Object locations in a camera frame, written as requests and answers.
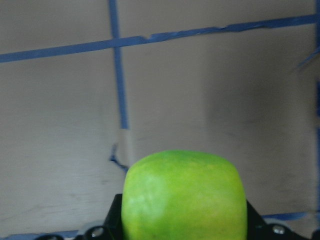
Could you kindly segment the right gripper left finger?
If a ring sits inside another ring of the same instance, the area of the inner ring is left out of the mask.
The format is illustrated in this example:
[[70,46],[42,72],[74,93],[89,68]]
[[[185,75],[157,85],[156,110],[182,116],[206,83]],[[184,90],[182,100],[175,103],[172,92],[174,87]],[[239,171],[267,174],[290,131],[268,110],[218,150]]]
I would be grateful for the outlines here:
[[122,196],[123,195],[121,193],[118,193],[114,196],[112,204],[103,223],[108,240],[123,239],[123,226],[121,216]]

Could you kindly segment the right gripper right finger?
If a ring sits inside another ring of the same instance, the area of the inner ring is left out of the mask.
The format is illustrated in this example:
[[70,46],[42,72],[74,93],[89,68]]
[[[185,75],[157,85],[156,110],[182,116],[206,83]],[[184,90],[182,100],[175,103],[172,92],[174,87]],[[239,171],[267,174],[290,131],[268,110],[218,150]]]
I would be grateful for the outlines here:
[[247,239],[248,240],[261,240],[262,230],[265,226],[264,219],[259,215],[255,208],[246,201],[247,206]]

